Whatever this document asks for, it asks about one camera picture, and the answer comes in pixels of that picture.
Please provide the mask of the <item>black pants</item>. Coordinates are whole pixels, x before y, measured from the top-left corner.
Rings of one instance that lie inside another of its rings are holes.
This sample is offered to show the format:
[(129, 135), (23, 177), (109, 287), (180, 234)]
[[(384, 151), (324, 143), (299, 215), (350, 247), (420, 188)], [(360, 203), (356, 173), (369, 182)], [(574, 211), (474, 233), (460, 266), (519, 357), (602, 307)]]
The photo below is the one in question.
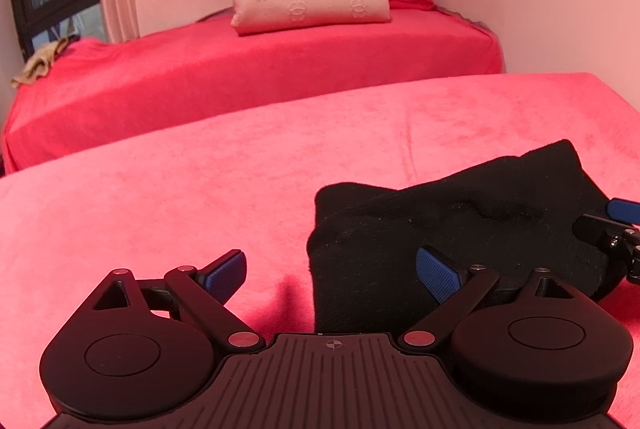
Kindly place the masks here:
[(578, 239), (574, 224), (607, 204), (566, 140), (404, 189), (324, 186), (307, 241), (314, 327), (399, 335), (431, 313), (436, 299), (416, 274), (425, 246), (462, 267), (493, 267), (504, 293), (548, 267), (599, 300), (625, 277), (627, 261)]

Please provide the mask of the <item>tan crumpled cloth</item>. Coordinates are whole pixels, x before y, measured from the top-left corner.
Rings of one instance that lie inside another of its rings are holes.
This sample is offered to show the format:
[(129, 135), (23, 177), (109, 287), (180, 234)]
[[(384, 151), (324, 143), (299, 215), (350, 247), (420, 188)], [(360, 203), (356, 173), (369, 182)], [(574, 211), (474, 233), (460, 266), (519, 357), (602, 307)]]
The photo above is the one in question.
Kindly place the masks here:
[(11, 79), (12, 88), (17, 89), (21, 85), (31, 85), (39, 78), (47, 77), (58, 56), (62, 55), (66, 48), (78, 40), (78, 34), (72, 34), (41, 45), (26, 60), (23, 69)]

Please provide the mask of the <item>red covered bench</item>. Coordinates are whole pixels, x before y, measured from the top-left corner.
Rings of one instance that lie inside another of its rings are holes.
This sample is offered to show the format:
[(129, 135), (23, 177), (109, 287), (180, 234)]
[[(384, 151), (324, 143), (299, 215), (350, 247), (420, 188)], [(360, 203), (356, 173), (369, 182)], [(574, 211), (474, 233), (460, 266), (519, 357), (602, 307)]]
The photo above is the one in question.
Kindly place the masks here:
[(247, 108), (503, 68), (491, 31), (435, 11), (247, 37), (221, 15), (126, 43), (85, 38), (16, 92), (2, 159), (12, 173)]

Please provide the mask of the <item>pink bed blanket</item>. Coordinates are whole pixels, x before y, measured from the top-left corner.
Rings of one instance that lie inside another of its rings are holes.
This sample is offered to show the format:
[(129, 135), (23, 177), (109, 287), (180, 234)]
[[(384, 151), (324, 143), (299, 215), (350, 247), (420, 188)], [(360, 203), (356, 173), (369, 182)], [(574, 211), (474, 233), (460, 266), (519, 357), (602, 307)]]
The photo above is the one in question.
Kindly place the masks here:
[(431, 79), (274, 104), (128, 138), (1, 182), (1, 420), (53, 415), (40, 355), (105, 275), (157, 279), (232, 248), (230, 308), (265, 335), (309, 331), (314, 195), (404, 188), (566, 138), (611, 197), (639, 196), (639, 115), (591, 74)]

